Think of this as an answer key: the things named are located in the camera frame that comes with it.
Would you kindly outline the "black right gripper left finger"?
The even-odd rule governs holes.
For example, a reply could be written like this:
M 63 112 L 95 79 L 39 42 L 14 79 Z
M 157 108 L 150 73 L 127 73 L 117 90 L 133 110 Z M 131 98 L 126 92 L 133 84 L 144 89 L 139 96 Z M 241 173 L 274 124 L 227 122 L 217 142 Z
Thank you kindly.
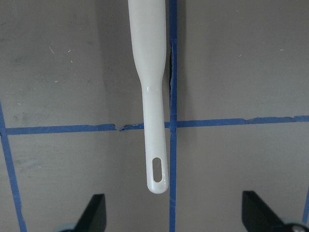
M 107 226 L 105 194 L 94 194 L 72 229 L 60 232 L 104 232 Z

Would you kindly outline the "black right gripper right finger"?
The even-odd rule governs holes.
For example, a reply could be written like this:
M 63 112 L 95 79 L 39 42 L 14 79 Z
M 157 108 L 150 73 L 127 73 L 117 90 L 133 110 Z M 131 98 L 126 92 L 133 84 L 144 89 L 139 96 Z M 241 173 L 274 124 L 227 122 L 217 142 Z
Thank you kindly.
M 284 222 L 252 190 L 242 192 L 241 221 L 248 232 L 307 232 L 309 228 L 296 222 Z

